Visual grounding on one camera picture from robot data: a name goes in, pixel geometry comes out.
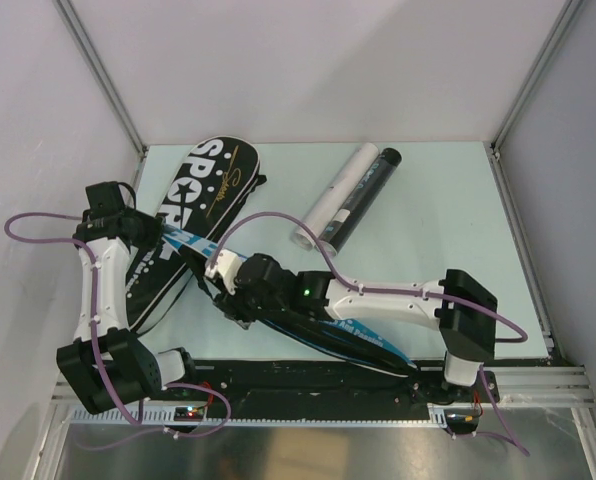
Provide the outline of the black racket cover bag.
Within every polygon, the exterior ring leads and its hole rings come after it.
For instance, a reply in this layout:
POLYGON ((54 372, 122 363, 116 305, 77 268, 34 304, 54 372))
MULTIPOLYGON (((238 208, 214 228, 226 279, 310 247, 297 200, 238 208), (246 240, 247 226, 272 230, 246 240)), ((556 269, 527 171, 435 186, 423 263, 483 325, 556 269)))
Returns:
MULTIPOLYGON (((251 143, 218 136, 193 146, 181 160, 155 214, 187 233, 218 241, 266 177, 251 143)), ((127 318, 138 335, 152 330, 186 287, 193 271, 168 242, 140 249, 126 275, 127 318)))

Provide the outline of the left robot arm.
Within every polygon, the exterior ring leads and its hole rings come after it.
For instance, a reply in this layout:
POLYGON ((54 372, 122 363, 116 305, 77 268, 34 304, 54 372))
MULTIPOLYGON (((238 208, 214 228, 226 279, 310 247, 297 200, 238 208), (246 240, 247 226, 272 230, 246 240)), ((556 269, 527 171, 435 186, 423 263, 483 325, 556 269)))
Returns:
POLYGON ((126 186, 109 181, 86 187, 89 207, 72 236, 82 265, 81 312, 72 342, 58 349, 56 360, 91 414, 152 398, 165 387, 187 399, 200 385, 188 352, 154 353, 129 326, 131 250, 156 246, 164 223, 128 205, 121 193, 126 186))

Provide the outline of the black shuttlecock tube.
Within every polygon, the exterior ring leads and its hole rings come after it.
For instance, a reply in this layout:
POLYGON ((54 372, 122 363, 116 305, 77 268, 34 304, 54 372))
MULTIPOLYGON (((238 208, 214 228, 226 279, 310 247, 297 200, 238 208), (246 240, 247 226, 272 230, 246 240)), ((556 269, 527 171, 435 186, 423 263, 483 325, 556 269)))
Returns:
POLYGON ((319 236, 330 257, 340 252, 401 161, 398 150, 383 149, 354 186, 319 236))

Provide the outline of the blue racket cover bag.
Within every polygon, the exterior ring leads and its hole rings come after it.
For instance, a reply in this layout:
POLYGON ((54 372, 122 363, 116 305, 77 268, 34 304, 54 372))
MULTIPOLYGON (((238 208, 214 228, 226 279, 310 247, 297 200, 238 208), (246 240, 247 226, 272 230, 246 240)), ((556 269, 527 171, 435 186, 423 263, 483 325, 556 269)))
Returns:
MULTIPOLYGON (((193 271, 199 288, 213 301, 219 289, 212 279, 204 276, 208 261, 214 256, 218 245, 201 236, 187 233, 179 228, 164 227, 163 240, 168 242, 193 271)), ((309 348, 333 358, 343 360, 396 377, 407 377, 418 371, 417 365, 395 348, 389 348, 385 340, 364 338, 348 324, 327 314, 328 301, 325 293, 334 275, 326 271, 299 272, 298 292, 295 305, 303 319, 295 321, 260 322, 309 348)))

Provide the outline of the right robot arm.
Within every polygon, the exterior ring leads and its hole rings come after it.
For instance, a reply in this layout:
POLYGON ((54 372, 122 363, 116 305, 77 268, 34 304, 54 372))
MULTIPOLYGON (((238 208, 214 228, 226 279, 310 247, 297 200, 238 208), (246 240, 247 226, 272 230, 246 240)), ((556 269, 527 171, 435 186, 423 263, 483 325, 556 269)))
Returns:
POLYGON ((442 393, 464 400, 495 350, 497 298, 463 270, 423 284, 369 285, 331 271, 293 273, 269 255, 231 251, 208 261, 215 306, 243 328, 259 321, 321 353, 397 377, 418 370, 396 337, 417 325, 445 347, 442 393))

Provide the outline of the white shuttlecock tube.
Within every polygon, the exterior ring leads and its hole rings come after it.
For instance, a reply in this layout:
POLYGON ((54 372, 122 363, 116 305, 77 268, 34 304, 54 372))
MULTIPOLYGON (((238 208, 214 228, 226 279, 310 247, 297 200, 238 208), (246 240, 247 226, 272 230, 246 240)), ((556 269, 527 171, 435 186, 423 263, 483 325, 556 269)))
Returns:
POLYGON ((322 235, 329 222, 378 155, 379 149, 375 144, 362 144, 328 182, 320 197, 302 218, 302 223, 316 237, 322 235))

